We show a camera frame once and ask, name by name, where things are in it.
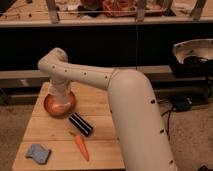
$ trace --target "floor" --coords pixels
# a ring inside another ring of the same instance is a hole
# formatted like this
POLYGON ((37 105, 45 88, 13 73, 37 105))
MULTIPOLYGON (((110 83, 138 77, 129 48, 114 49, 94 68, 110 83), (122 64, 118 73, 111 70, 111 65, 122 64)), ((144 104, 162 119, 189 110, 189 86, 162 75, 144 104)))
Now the floor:
MULTIPOLYGON (((0 171, 11 171, 33 106, 0 106, 0 171)), ((161 104, 162 112, 166 108, 168 104, 161 104)), ((179 171, 197 171, 202 165, 213 168, 213 110, 173 112, 170 143, 179 171)))
POLYGON ((0 170, 11 171, 33 105, 0 106, 0 170))

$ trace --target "white object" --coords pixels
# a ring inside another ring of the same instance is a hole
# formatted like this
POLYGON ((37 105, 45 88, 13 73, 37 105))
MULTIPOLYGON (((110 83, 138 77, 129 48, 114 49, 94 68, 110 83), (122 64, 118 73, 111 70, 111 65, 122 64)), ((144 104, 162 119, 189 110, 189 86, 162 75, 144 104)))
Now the white object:
POLYGON ((60 84, 70 80, 107 90, 126 170, 177 171, 152 86, 141 72, 68 64, 59 48, 38 67, 54 80, 59 98, 68 89, 60 84))

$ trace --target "carrot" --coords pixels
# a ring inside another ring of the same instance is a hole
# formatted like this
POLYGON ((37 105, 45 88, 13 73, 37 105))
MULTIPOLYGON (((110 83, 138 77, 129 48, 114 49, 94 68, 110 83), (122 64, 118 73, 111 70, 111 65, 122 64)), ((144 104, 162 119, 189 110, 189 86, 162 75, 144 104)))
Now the carrot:
POLYGON ((84 142, 84 138, 80 134, 75 134, 73 132, 69 132, 71 135, 74 136, 75 144, 78 146, 81 154, 85 158, 86 161, 89 161, 89 153, 87 151, 87 147, 84 142))

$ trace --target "wooden tabletop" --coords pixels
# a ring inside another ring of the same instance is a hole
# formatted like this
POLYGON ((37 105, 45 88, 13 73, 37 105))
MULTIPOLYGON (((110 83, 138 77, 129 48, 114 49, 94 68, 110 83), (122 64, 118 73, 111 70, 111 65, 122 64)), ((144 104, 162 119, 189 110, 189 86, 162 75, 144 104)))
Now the wooden tabletop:
POLYGON ((77 98, 74 111, 94 127, 91 136, 85 137, 90 155, 90 161, 87 162, 76 147, 73 136, 69 134, 69 131, 78 133, 78 130, 67 118, 53 118, 44 110, 43 101, 48 87, 49 83, 44 83, 41 88, 17 152, 13 171, 123 169, 124 164, 109 112, 106 92, 75 82, 71 85, 77 98), (28 148, 34 143, 52 150, 46 165, 39 165, 32 159, 25 158, 28 148))

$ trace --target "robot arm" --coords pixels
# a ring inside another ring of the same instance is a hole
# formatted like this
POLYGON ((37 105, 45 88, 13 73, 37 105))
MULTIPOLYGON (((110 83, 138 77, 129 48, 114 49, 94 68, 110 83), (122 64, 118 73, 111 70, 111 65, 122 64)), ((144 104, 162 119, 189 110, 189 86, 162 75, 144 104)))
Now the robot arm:
POLYGON ((67 63, 66 53, 55 48, 38 67, 51 77, 50 93, 67 102, 70 80, 108 92, 125 168, 128 171, 177 171, 152 86, 136 70, 118 70, 67 63))

